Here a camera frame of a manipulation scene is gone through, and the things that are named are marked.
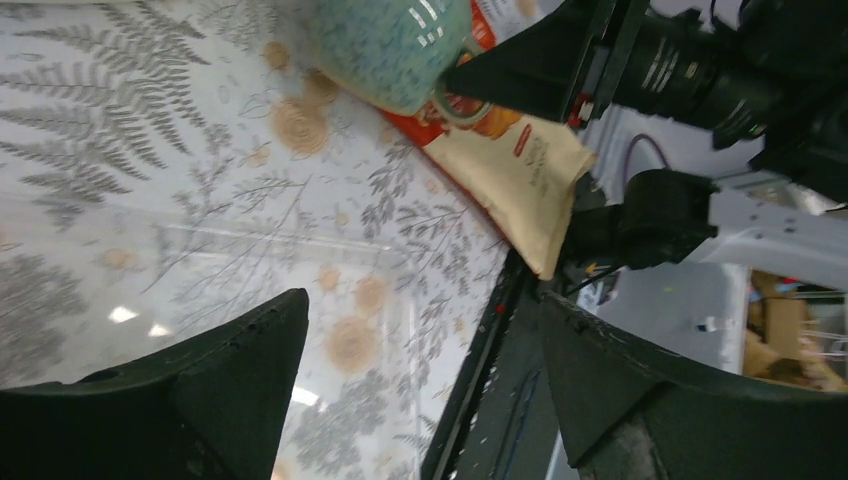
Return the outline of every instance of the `black cable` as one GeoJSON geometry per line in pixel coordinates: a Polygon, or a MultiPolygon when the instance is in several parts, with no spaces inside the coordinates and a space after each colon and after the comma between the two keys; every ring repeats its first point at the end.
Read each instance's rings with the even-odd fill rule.
{"type": "Polygon", "coordinates": [[[571,295],[572,293],[575,293],[575,292],[578,292],[578,291],[582,290],[582,289],[583,289],[583,287],[586,287],[586,286],[588,286],[588,285],[591,285],[591,284],[593,284],[593,283],[597,282],[598,280],[600,280],[600,279],[602,279],[602,278],[604,278],[604,277],[607,277],[607,276],[609,276],[609,275],[612,275],[612,274],[613,274],[613,273],[615,273],[615,272],[616,272],[619,268],[621,268],[621,265],[611,265],[611,266],[607,267],[607,268],[606,268],[604,271],[602,271],[601,273],[599,273],[599,274],[597,274],[597,275],[592,275],[591,277],[587,278],[586,280],[583,280],[583,281],[580,283],[580,285],[577,285],[576,287],[572,288],[571,290],[566,291],[566,292],[565,292],[562,296],[563,296],[563,297],[568,297],[568,296],[569,296],[569,295],[571,295]]]}
{"type": "Polygon", "coordinates": [[[715,5],[718,0],[710,0],[710,25],[715,28],[715,21],[718,20],[715,16],[715,5]]]}

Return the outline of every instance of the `speckled ceramic mug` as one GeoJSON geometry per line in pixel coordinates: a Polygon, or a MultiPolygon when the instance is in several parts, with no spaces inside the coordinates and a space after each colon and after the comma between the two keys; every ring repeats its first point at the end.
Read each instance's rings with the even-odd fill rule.
{"type": "Polygon", "coordinates": [[[317,0],[309,30],[324,74],[378,108],[410,116],[430,101],[457,126],[491,108],[457,111],[440,81],[460,54],[482,52],[471,0],[317,0]]]}

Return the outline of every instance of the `snack bag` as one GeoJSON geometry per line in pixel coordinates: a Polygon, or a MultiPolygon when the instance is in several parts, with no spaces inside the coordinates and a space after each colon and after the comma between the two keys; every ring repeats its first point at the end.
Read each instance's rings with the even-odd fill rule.
{"type": "MultiPolygon", "coordinates": [[[[474,38],[483,49],[494,47],[478,0],[472,15],[474,38]]],[[[461,97],[451,103],[469,113],[480,107],[461,97]]],[[[595,160],[571,129],[498,106],[469,127],[447,123],[429,104],[411,117],[383,114],[486,209],[540,279],[553,277],[574,185],[595,160]]]]}

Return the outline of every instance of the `fern leaf pattern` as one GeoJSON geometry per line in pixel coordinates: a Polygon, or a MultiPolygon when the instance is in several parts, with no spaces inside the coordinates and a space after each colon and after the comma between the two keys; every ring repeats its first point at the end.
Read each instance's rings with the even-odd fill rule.
{"type": "Polygon", "coordinates": [[[201,8],[199,24],[247,52],[274,30],[278,20],[273,0],[210,0],[201,8]]]}
{"type": "Polygon", "coordinates": [[[180,119],[198,133],[207,124],[192,98],[188,68],[210,64],[191,46],[204,34],[146,2],[96,8],[106,20],[97,26],[65,24],[14,33],[61,44],[84,57],[0,73],[0,88],[47,101],[0,110],[0,120],[54,138],[40,144],[0,139],[0,151],[48,168],[20,181],[64,202],[58,207],[42,202],[62,213],[63,228],[75,218],[66,215],[67,201],[103,202],[107,194],[131,192],[129,182],[149,180],[145,169],[167,168],[163,158],[173,152],[161,151],[157,140],[164,140],[166,149],[192,155],[185,140],[190,132],[178,128],[180,119]]]}

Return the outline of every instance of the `white table surface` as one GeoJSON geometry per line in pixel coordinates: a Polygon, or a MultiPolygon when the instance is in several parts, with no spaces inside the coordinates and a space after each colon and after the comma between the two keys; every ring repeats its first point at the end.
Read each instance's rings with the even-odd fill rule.
{"type": "MultiPolygon", "coordinates": [[[[293,231],[410,247],[417,262],[426,440],[501,269],[505,244],[372,108],[342,93],[317,115],[280,113],[291,108],[287,100],[314,93],[304,81],[311,64],[303,36],[308,13],[300,4],[0,4],[0,193],[41,201],[29,221],[57,241],[79,233],[89,210],[117,205],[187,220],[282,223],[293,231]],[[144,55],[159,68],[133,63],[144,55]],[[135,88],[131,101],[128,86],[135,88]],[[144,87],[149,98],[141,101],[144,87]],[[92,153],[105,147],[116,155],[92,153]],[[267,195],[245,213],[246,198],[253,198],[247,193],[260,187],[267,195]],[[67,200],[93,203],[75,211],[67,200]],[[398,214],[404,207],[426,214],[409,219],[398,214]],[[297,215],[282,221],[292,211],[297,215]],[[433,233],[404,237],[411,221],[433,233]]],[[[161,273],[157,259],[109,246],[98,263],[102,276],[92,276],[76,271],[74,259],[45,255],[15,237],[0,216],[0,271],[21,259],[40,266],[0,278],[0,292],[48,287],[56,294],[30,298],[26,308],[12,303],[0,316],[0,386],[81,377],[127,361],[124,345],[87,341],[62,322],[75,312],[77,323],[96,330],[105,319],[86,317],[86,303],[104,278],[153,282],[161,273]],[[59,276],[68,280],[48,283],[59,276]],[[75,363],[79,348],[97,361],[75,363]]],[[[238,295],[232,287],[215,294],[238,295]]],[[[226,320],[210,316],[206,323],[211,328],[226,320]]],[[[402,387],[381,388],[391,395],[402,387]]]]}

